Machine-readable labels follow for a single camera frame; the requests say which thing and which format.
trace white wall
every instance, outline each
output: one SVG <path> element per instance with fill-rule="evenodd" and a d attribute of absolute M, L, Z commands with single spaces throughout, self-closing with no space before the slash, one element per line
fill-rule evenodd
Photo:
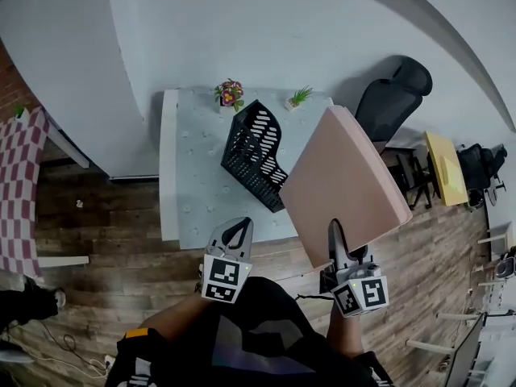
<path fill-rule="evenodd" d="M 504 143 L 504 146 L 507 149 L 507 157 L 498 176 L 506 184 L 507 192 L 504 189 L 498 189 L 496 206 L 492 206 L 487 197 L 486 205 L 491 227 L 498 227 L 512 221 L 516 230 L 516 142 Z"/>
<path fill-rule="evenodd" d="M 112 177 L 156 175 L 110 0 L 0 0 L 0 13 L 7 51 L 73 142 Z"/>
<path fill-rule="evenodd" d="M 312 85 L 353 110 L 370 81 L 393 71 L 383 60 L 404 54 L 428 67 L 435 87 L 406 122 L 397 144 L 420 139 L 424 130 L 456 144 L 492 146 L 510 136 L 461 65 L 375 0 L 138 0 L 137 7 L 151 92 L 215 86 L 231 77 L 244 86 Z M 124 14 L 135 20 L 129 10 L 114 12 L 120 14 L 115 23 L 127 21 Z"/>
<path fill-rule="evenodd" d="M 138 0 L 110 0 L 110 4 L 123 63 L 130 78 L 136 103 L 145 120 L 148 119 L 151 93 L 139 29 Z"/>
<path fill-rule="evenodd" d="M 516 0 L 427 1 L 462 35 L 478 56 L 516 121 Z"/>

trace person's arm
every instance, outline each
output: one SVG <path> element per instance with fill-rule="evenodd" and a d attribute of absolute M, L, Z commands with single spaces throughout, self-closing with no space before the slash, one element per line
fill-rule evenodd
<path fill-rule="evenodd" d="M 349 358 L 364 354 L 360 334 L 360 316 L 344 318 L 335 303 L 331 309 L 330 327 L 326 338 L 337 352 Z"/>
<path fill-rule="evenodd" d="M 178 337 L 211 302 L 202 298 L 201 294 L 194 293 L 175 306 L 147 318 L 140 328 L 153 328 L 170 342 Z"/>

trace black chair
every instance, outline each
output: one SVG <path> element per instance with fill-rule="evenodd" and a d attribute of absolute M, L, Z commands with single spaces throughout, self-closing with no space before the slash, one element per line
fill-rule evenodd
<path fill-rule="evenodd" d="M 355 114 L 378 153 L 385 150 L 433 86 L 430 72 L 422 64 L 407 56 L 401 59 L 392 79 L 376 80 L 367 87 Z"/>
<path fill-rule="evenodd" d="M 419 202 L 421 195 L 424 193 L 427 198 L 426 208 L 430 209 L 432 207 L 432 201 L 430 196 L 430 189 L 428 188 L 428 184 L 432 182 L 432 176 L 429 173 L 425 173 L 419 160 L 416 157 L 412 157 L 412 164 L 414 166 L 415 171 L 409 165 L 409 161 L 407 160 L 405 155 L 398 154 L 396 155 L 397 165 L 390 166 L 389 171 L 391 175 L 393 175 L 394 181 L 396 182 L 397 187 L 402 192 L 403 197 L 405 198 L 407 204 L 409 204 L 409 208 L 414 210 L 416 205 Z M 413 204 L 409 203 L 408 193 L 411 190 L 418 190 L 416 198 Z"/>
<path fill-rule="evenodd" d="M 502 146 L 495 154 L 491 149 L 474 144 L 467 149 L 457 152 L 460 168 L 464 175 L 466 189 L 487 189 L 491 178 L 498 179 L 498 171 L 505 163 L 507 151 Z"/>
<path fill-rule="evenodd" d="M 482 156 L 484 157 L 484 161 L 487 164 L 487 173 L 489 177 L 494 177 L 498 181 L 500 178 L 498 177 L 498 171 L 501 166 L 506 162 L 507 150 L 502 145 L 500 149 L 493 154 L 491 149 L 482 148 Z"/>
<path fill-rule="evenodd" d="M 432 91 L 432 76 L 428 69 L 418 61 L 404 56 L 402 64 L 391 79 L 392 83 L 403 86 L 421 96 L 427 96 Z"/>
<path fill-rule="evenodd" d="M 372 142 L 385 146 L 421 102 L 420 94 L 386 79 L 376 80 L 364 91 L 355 119 Z"/>

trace cable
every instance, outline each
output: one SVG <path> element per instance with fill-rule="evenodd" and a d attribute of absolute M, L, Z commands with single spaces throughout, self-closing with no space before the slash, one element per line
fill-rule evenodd
<path fill-rule="evenodd" d="M 85 359 L 83 359 L 81 356 L 79 356 L 75 350 L 77 349 L 77 344 L 75 342 L 75 339 L 70 335 L 70 334 L 65 334 L 63 335 L 63 343 L 64 345 L 67 347 L 67 348 L 64 348 L 62 345 L 60 345 L 57 340 L 54 338 L 54 336 L 52 335 L 52 333 L 50 332 L 50 330 L 48 329 L 48 327 L 45 325 L 45 323 L 43 321 L 39 321 L 38 322 L 44 327 L 44 329 L 47 331 L 48 335 L 50 335 L 50 338 L 54 341 L 54 343 L 57 344 L 57 347 L 59 347 L 61 350 L 63 351 L 66 351 L 66 352 L 71 352 L 72 354 L 74 354 L 80 361 L 82 361 L 84 364 L 86 365 L 90 365 L 91 367 L 95 368 L 96 370 L 102 370 L 102 371 L 106 371 L 107 370 L 107 367 L 105 365 L 102 365 L 100 367 L 96 366 L 96 365 L 93 365 L 91 364 L 91 362 L 88 362 L 86 361 Z M 73 345 L 70 346 L 69 342 L 67 341 L 67 338 L 68 339 L 71 339 L 72 342 L 73 342 Z"/>
<path fill-rule="evenodd" d="M 86 372 L 83 372 L 80 368 L 76 367 L 75 365 L 67 362 L 67 361 L 63 361 L 63 360 L 58 360 L 57 358 L 53 358 L 53 357 L 48 357 L 48 358 L 45 358 L 45 357 L 41 357 L 41 356 L 37 356 L 36 354 L 33 354 L 31 352 L 29 352 L 27 346 L 23 345 L 22 343 L 20 343 L 15 337 L 13 337 L 12 335 L 9 334 L 9 330 L 12 329 L 12 328 L 15 328 L 17 327 L 19 324 L 15 325 L 15 326 L 12 326 L 12 327 L 8 327 L 7 328 L 7 339 L 13 339 L 21 348 L 23 348 L 23 350 L 27 351 L 27 353 L 30 355 L 30 356 L 33 356 L 34 358 L 36 358 L 37 360 L 44 360 L 44 361 L 56 361 L 58 363 L 62 363 L 62 364 L 66 364 L 70 367 L 73 367 L 75 368 L 77 371 L 81 372 L 82 374 L 84 374 L 85 376 L 89 377 L 89 378 L 92 378 L 92 379 L 97 379 L 97 378 L 106 378 L 107 377 L 107 367 L 105 365 L 103 365 L 100 361 L 98 360 L 95 360 L 95 359 L 91 359 L 89 361 L 86 361 L 84 358 L 82 358 L 81 356 L 79 356 L 77 353 L 76 353 L 76 349 L 77 349 L 77 344 L 76 344 L 76 341 L 75 339 L 70 335 L 70 334 L 65 334 L 63 335 L 63 342 L 64 342 L 64 345 L 66 347 L 63 347 L 57 340 L 56 338 L 52 335 L 52 333 L 50 332 L 50 330 L 48 329 L 48 327 L 44 324 L 44 322 L 38 320 L 38 322 L 44 327 L 44 329 L 46 330 L 46 332 L 48 333 L 48 335 L 50 336 L 50 338 L 52 339 L 52 341 L 54 343 L 56 343 L 57 347 L 59 347 L 61 350 L 65 351 L 65 352 L 71 352 L 72 354 L 74 354 L 82 363 L 86 364 L 86 365 L 89 365 L 97 374 L 98 374 L 98 377 L 94 377 L 94 376 L 91 376 L 89 375 L 88 373 Z"/>
<path fill-rule="evenodd" d="M 22 343 L 20 343 L 15 337 L 11 336 L 11 338 L 21 347 L 23 348 L 24 351 L 27 352 L 27 354 L 29 356 L 33 356 L 34 358 L 36 358 L 37 360 L 42 360 L 42 361 L 56 361 L 57 363 L 62 363 L 62 364 L 66 364 L 66 365 L 69 365 L 70 367 L 73 367 L 75 368 L 78 372 L 82 372 L 82 374 L 84 374 L 85 376 L 89 377 L 89 378 L 92 378 L 92 379 L 97 379 L 97 378 L 106 378 L 107 377 L 107 369 L 105 369 L 105 373 L 102 374 L 101 372 L 99 372 L 97 370 L 97 367 L 95 365 L 93 365 L 93 361 L 97 361 L 100 365 L 102 365 L 102 363 L 98 360 L 95 360 L 95 359 L 91 359 L 88 362 L 86 362 L 88 365 L 91 365 L 94 369 L 94 371 L 98 374 L 98 376 L 91 376 L 89 375 L 87 372 L 83 372 L 80 368 L 76 367 L 75 365 L 71 364 L 71 363 L 68 363 L 67 361 L 63 361 L 63 360 L 58 360 L 57 358 L 53 358 L 53 357 L 40 357 L 40 356 L 37 356 L 36 354 L 33 354 L 29 351 L 28 347 L 26 345 L 23 345 Z"/>
<path fill-rule="evenodd" d="M 328 300 L 328 301 L 333 301 L 333 297 L 325 297 L 324 295 L 301 295 L 301 294 L 298 294 L 298 296 L 295 298 L 294 301 L 297 301 L 299 298 L 301 299 L 305 299 L 305 298 L 316 298 L 318 300 Z"/>

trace checkered tablecloth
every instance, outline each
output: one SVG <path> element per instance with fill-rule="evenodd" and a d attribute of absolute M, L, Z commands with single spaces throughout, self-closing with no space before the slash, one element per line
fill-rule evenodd
<path fill-rule="evenodd" d="M 35 250 L 35 190 L 50 126 L 42 108 L 0 126 L 0 268 L 41 277 Z"/>

